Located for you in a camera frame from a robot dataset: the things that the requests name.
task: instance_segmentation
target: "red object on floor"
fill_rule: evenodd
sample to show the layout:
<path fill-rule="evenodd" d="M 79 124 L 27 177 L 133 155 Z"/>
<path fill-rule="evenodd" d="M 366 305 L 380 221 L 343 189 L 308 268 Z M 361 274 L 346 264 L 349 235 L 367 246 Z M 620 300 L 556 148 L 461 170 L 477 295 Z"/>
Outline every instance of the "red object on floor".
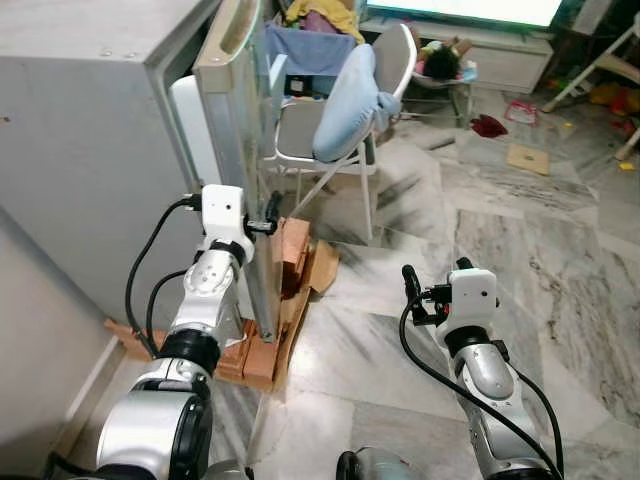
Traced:
<path fill-rule="evenodd" d="M 480 118 L 471 120 L 471 129 L 481 137 L 486 138 L 495 138 L 509 133 L 499 121 L 485 114 L 481 114 Z"/>

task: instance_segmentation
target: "marble floor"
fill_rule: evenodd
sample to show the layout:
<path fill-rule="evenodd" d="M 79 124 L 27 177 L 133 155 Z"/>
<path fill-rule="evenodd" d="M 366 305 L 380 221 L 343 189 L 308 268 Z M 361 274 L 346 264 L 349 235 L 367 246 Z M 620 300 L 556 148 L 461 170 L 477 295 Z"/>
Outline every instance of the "marble floor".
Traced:
<path fill-rule="evenodd" d="M 502 119 L 513 98 L 476 90 L 474 111 Z M 397 337 L 401 267 L 413 264 L 430 285 L 466 255 L 497 275 L 495 336 L 554 406 L 566 478 L 636 478 L 639 176 L 611 159 L 622 139 L 599 107 L 506 126 L 509 135 L 490 140 L 435 119 L 397 123 L 377 150 L 372 240 L 357 177 L 336 177 L 311 202 L 302 216 L 340 251 L 338 276 L 312 299 L 284 391 L 218 385 L 212 459 L 240 457 L 258 479 L 330 479 L 343 450 L 370 445 L 399 453 L 424 479 L 480 479 L 454 396 L 406 358 Z M 551 174 L 507 165 L 513 142 L 548 151 Z M 429 332 L 408 333 L 446 372 Z M 139 367 L 123 364 L 114 390 Z M 103 400 L 106 410 L 112 400 Z M 529 391 L 525 401 L 550 445 L 544 410 Z M 92 438 L 89 428 L 78 458 Z"/>

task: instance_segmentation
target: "television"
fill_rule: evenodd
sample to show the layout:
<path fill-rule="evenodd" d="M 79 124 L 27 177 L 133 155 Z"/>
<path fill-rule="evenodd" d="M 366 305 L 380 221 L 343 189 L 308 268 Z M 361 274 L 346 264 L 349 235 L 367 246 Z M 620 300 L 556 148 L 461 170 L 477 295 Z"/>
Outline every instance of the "television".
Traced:
<path fill-rule="evenodd" d="M 562 0 L 367 0 L 374 8 L 548 27 Z"/>

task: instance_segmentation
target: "black cable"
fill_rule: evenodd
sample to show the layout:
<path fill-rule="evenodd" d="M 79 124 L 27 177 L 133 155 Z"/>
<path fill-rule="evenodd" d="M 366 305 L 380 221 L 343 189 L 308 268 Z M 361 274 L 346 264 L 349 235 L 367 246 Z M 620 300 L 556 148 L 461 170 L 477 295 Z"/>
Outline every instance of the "black cable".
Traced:
<path fill-rule="evenodd" d="M 540 456 L 540 458 L 542 458 L 544 463 L 547 464 L 547 467 L 551 471 L 551 474 L 553 475 L 554 479 L 555 480 L 563 480 L 562 474 L 558 470 L 558 467 L 555 466 L 555 464 L 553 463 L 553 460 L 551 459 L 551 457 L 549 457 L 547 452 L 545 452 L 545 450 L 538 444 L 538 442 L 536 442 L 525 431 L 523 431 L 520 427 L 518 427 L 515 423 L 513 423 L 507 417 L 502 415 L 500 412 L 498 412 L 494 408 L 490 407 L 489 405 L 484 403 L 479 398 L 476 398 L 474 395 L 472 395 L 471 393 L 467 392 L 465 389 L 463 389 L 459 385 L 457 385 L 454 382 L 452 382 L 451 380 L 449 380 L 447 377 L 442 375 L 440 372 L 434 370 L 429 365 L 424 363 L 413 352 L 413 350 L 411 350 L 411 347 L 409 346 L 409 343 L 407 342 L 407 336 L 406 336 L 406 331 L 405 331 L 406 330 L 407 318 L 409 316 L 409 312 L 411 311 L 411 307 L 417 302 L 420 302 L 422 300 L 427 300 L 429 298 L 428 295 L 429 295 L 429 292 L 422 292 L 420 295 L 418 295 L 414 299 L 410 300 L 407 303 L 406 307 L 404 307 L 404 310 L 402 311 L 402 315 L 400 316 L 400 324 L 398 326 L 398 331 L 399 331 L 399 335 L 400 335 L 400 343 L 402 344 L 402 348 L 404 349 L 405 353 L 413 361 L 413 363 L 415 363 L 421 370 L 423 370 L 428 375 L 430 375 L 431 377 L 436 379 L 438 382 L 442 383 L 446 387 L 448 387 L 451 390 L 453 390 L 454 392 L 456 392 L 458 395 L 463 397 L 465 400 L 473 403 L 476 407 L 478 407 L 478 408 L 484 410 L 485 412 L 487 412 L 493 418 L 495 418 L 500 423 L 502 423 L 507 428 L 509 428 L 513 433 L 518 435 L 527 445 L 529 445 Z"/>
<path fill-rule="evenodd" d="M 149 339 L 149 343 L 151 344 L 151 347 L 156 352 L 158 351 L 158 346 L 156 345 L 156 341 L 153 338 L 153 306 L 156 303 L 156 297 L 158 296 L 158 292 L 160 291 L 160 288 L 165 283 L 167 283 L 172 278 L 181 277 L 185 273 L 187 273 L 186 270 L 180 270 L 178 272 L 173 272 L 173 273 L 170 273 L 169 275 L 165 275 L 160 279 L 158 283 L 154 285 L 153 290 L 151 290 L 151 295 L 149 295 L 149 302 L 147 303 L 147 318 L 146 318 L 145 328 L 147 330 L 147 338 Z"/>
<path fill-rule="evenodd" d="M 153 245 L 153 242 L 158 236 L 158 233 L 160 232 L 162 225 L 164 225 L 164 222 L 166 222 L 171 212 L 173 212 L 176 208 L 192 205 L 193 197 L 194 196 L 192 196 L 191 198 L 180 199 L 177 202 L 174 202 L 173 204 L 171 204 L 169 208 L 165 210 L 165 212 L 162 214 L 162 217 L 160 217 L 160 220 L 156 224 L 156 228 L 154 228 L 153 232 L 151 232 L 151 236 L 149 237 L 149 240 L 147 240 L 146 245 L 143 247 L 142 251 L 138 255 L 138 258 L 136 258 L 135 262 L 133 262 L 133 265 L 131 266 L 131 270 L 129 271 L 129 277 L 127 278 L 127 287 L 125 289 L 125 294 L 124 294 L 124 306 L 127 312 L 127 320 L 129 321 L 129 325 L 131 325 L 131 328 L 133 329 L 133 334 L 136 336 L 136 338 L 140 340 L 140 342 L 142 342 L 142 345 L 147 350 L 147 352 L 149 352 L 149 355 L 151 355 L 151 358 L 155 358 L 156 355 L 158 354 L 158 351 L 149 342 L 149 339 L 144 335 L 142 330 L 140 330 L 140 325 L 138 325 L 136 317 L 133 314 L 133 307 L 131 304 L 131 294 L 133 292 L 133 281 L 135 280 L 136 272 L 138 271 L 138 268 L 140 267 L 142 260 L 144 259 L 145 255 L 151 248 L 151 245 Z"/>
<path fill-rule="evenodd" d="M 94 473 L 91 470 L 87 470 L 70 463 L 57 452 L 51 452 L 47 457 L 47 463 L 45 464 L 44 472 L 42 473 L 42 480 L 52 480 L 56 467 L 72 475 L 91 475 Z"/>
<path fill-rule="evenodd" d="M 553 407 L 551 406 L 551 402 L 547 399 L 544 392 L 538 385 L 535 384 L 533 380 L 527 378 L 522 372 L 520 372 L 513 365 L 509 364 L 511 368 L 513 368 L 520 379 L 526 383 L 531 390 L 535 392 L 535 394 L 540 398 L 540 401 L 544 405 L 545 410 L 547 411 L 547 415 L 549 415 L 549 420 L 551 421 L 551 429 L 553 430 L 553 440 L 555 442 L 556 447 L 556 466 L 558 467 L 558 471 L 564 475 L 564 455 L 562 453 L 562 436 L 560 435 L 560 426 L 558 425 L 558 418 L 556 417 L 556 413 L 553 411 Z"/>

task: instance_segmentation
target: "refrigerator door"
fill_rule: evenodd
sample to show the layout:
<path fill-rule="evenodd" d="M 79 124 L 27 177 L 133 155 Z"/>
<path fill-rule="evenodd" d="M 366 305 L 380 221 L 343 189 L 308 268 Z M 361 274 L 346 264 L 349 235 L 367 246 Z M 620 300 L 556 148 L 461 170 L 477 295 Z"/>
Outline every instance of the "refrigerator door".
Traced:
<path fill-rule="evenodd" d="M 242 187 L 249 216 L 262 218 L 269 187 L 260 181 L 260 170 L 273 142 L 273 102 L 261 0 L 222 2 L 194 73 L 221 182 Z M 282 264 L 274 257 L 270 239 L 258 235 L 255 258 L 245 267 L 265 341 L 275 339 L 280 306 Z"/>

